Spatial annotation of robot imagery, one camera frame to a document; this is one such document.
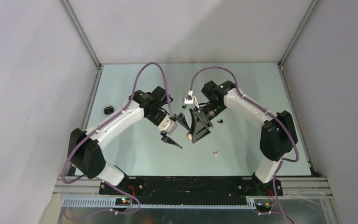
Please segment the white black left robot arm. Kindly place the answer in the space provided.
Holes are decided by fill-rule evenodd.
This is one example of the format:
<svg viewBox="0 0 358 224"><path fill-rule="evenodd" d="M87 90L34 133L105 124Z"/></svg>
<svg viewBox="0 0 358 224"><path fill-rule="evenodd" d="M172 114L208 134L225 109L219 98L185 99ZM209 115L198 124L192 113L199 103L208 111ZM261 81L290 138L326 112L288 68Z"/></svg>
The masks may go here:
<svg viewBox="0 0 358 224"><path fill-rule="evenodd" d="M105 148L124 130L142 119L149 120L159 129L162 142L181 147L170 134L178 125L187 125L185 116L182 113L170 115L163 109L172 100L160 86L152 92L133 92L129 101L104 121L84 131L76 128L71 132L69 162L87 178L108 182L113 191L124 194L129 188L126 174L105 160Z"/></svg>

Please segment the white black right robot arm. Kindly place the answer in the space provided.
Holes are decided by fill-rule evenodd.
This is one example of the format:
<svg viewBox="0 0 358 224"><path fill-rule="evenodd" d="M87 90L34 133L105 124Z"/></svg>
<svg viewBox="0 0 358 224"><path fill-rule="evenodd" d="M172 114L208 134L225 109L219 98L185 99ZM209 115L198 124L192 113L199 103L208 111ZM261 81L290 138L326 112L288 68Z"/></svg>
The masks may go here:
<svg viewBox="0 0 358 224"><path fill-rule="evenodd" d="M185 104L194 105L190 110L192 121L188 128L188 139L196 143L209 135L213 127L212 120L227 108L243 114L260 130L259 148L263 158L252 175L252 188L258 195L266 194L271 189L271 182L281 161L298 142L292 115L288 111L276 112L260 106L231 81L220 85L209 81L204 84L202 93L207 98L204 104L198 103L192 90L184 97Z"/></svg>

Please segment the white earbud charging case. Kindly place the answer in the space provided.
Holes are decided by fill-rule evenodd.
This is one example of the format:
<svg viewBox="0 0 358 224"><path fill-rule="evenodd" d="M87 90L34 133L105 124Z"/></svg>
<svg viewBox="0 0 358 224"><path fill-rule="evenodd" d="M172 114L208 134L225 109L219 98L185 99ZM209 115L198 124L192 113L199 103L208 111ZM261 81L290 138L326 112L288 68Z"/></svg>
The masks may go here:
<svg viewBox="0 0 358 224"><path fill-rule="evenodd" d="M192 139L193 139L193 135L192 135L191 133L187 133L186 136L187 136L187 138L188 138L189 140L192 140Z"/></svg>

